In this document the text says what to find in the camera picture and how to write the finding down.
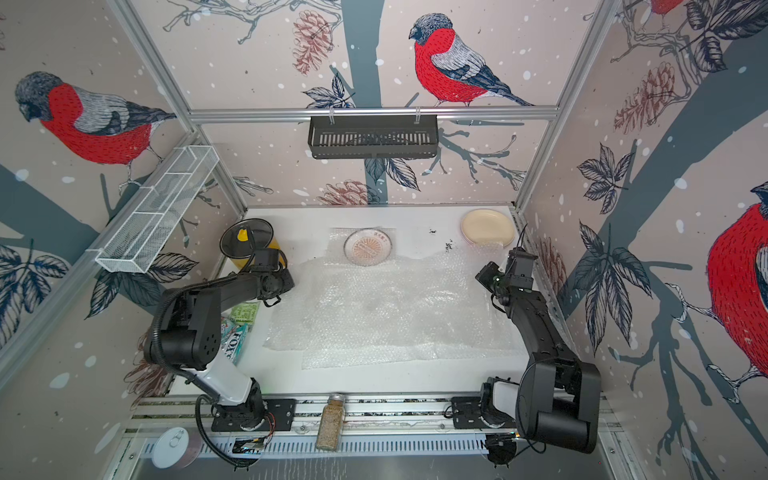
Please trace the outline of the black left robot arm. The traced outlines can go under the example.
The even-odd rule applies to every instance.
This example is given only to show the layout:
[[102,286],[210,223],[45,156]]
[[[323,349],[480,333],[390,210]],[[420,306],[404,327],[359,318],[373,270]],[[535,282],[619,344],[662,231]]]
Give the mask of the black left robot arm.
[[237,273],[170,289],[149,328],[145,360],[183,377],[218,405],[253,410],[259,387],[221,350],[222,313],[250,300],[275,306],[293,287],[284,252],[261,248]]

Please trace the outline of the cream plate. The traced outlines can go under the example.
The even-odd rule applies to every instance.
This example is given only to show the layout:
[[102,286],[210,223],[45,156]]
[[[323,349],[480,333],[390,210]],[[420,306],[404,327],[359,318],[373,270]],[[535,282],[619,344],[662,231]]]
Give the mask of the cream plate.
[[477,245],[509,246],[517,239],[513,221],[505,214],[491,209],[468,212],[460,222],[460,230],[468,242]]

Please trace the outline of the patterned plate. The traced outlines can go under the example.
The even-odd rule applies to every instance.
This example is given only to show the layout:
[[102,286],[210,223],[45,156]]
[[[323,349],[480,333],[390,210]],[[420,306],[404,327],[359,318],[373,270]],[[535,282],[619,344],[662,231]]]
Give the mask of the patterned plate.
[[395,230],[383,227],[335,228],[326,257],[331,263],[372,267],[395,256]]

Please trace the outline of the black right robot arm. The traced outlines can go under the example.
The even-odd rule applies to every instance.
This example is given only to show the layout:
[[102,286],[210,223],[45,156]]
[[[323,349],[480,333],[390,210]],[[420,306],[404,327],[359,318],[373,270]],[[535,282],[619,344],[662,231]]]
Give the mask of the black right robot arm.
[[491,377],[483,384],[481,419],[494,428],[513,421],[531,443],[591,453],[598,440],[601,375],[568,347],[545,298],[533,289],[536,259],[515,247],[504,268],[490,262],[476,275],[491,294],[491,305],[516,327],[528,352],[518,380]]

